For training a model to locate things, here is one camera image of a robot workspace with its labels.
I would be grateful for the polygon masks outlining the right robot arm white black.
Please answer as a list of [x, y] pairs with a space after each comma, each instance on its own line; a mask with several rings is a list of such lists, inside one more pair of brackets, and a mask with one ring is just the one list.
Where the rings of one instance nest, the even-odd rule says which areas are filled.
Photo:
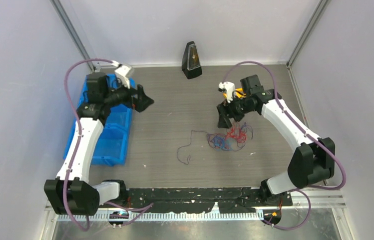
[[225, 100], [217, 105], [217, 126], [229, 129], [231, 121], [239, 122], [245, 114], [257, 112], [279, 131], [293, 151], [285, 172], [261, 182], [258, 191], [261, 201], [273, 205], [280, 199], [280, 194], [332, 178], [335, 161], [326, 151], [335, 152], [334, 142], [329, 137], [320, 138], [306, 128], [274, 89], [264, 89], [257, 75], [243, 78], [240, 82], [243, 92], [240, 96], [232, 82], [218, 84]]

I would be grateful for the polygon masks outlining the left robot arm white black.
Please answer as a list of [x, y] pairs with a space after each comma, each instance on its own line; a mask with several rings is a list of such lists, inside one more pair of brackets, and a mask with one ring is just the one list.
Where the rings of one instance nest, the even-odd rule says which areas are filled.
[[93, 154], [112, 108], [123, 105], [140, 113], [154, 104], [142, 85], [126, 87], [120, 83], [112, 87], [110, 76], [103, 72], [88, 74], [84, 85], [85, 97], [75, 110], [73, 139], [64, 163], [56, 177], [44, 184], [44, 192], [58, 215], [92, 216], [108, 201], [116, 207], [127, 203], [124, 181], [89, 184]]

